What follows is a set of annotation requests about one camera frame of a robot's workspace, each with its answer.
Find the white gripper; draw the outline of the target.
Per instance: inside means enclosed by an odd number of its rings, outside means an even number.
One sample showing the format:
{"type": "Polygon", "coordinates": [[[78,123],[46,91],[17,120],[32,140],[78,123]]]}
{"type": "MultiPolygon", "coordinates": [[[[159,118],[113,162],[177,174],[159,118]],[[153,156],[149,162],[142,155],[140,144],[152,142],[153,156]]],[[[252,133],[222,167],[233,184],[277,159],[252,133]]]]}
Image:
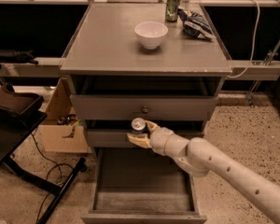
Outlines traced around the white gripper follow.
{"type": "Polygon", "coordinates": [[[159,127],[155,122],[146,121],[147,130],[150,133],[150,140],[146,133],[128,133],[128,140],[142,148],[152,148],[152,150],[162,156],[165,155],[165,146],[168,139],[174,134],[172,130],[159,127]]]}

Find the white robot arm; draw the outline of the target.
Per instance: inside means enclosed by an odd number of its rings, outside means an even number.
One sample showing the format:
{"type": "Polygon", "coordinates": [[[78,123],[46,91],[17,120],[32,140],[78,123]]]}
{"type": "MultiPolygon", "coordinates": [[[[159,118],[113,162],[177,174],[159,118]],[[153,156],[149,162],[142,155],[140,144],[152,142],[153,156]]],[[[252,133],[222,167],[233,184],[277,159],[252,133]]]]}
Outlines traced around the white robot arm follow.
{"type": "Polygon", "coordinates": [[[158,124],[136,118],[129,141],[142,148],[171,158],[186,173],[203,177],[214,172],[275,224],[280,224],[280,187],[233,160],[207,140],[184,138],[158,124]]]}

